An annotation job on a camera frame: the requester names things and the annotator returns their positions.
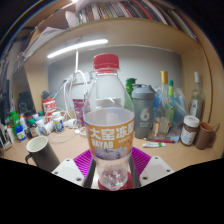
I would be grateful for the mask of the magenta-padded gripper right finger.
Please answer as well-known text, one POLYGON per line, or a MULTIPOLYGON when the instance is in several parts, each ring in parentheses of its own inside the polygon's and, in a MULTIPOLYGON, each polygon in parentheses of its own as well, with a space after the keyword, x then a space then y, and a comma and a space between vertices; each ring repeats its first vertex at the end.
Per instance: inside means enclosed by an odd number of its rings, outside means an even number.
POLYGON ((161 157, 150 157, 137 148, 132 149, 129 166, 135 188, 148 185, 174 172, 161 157))

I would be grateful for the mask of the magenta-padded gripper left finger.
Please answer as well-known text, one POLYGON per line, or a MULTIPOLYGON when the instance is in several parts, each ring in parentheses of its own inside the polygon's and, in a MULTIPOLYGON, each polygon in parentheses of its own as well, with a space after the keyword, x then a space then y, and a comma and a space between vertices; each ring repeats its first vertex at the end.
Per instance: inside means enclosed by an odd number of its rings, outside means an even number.
POLYGON ((96 189, 95 161, 89 150, 74 159, 66 158, 52 173, 78 186, 96 189))

